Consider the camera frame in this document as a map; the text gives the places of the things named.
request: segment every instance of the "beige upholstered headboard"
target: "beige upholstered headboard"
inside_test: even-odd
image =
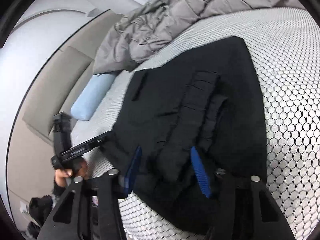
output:
[[[73,34],[50,58],[34,81],[24,104],[28,128],[52,144],[52,117],[70,114],[71,106],[92,76],[93,59],[108,30],[122,15],[108,10]]]

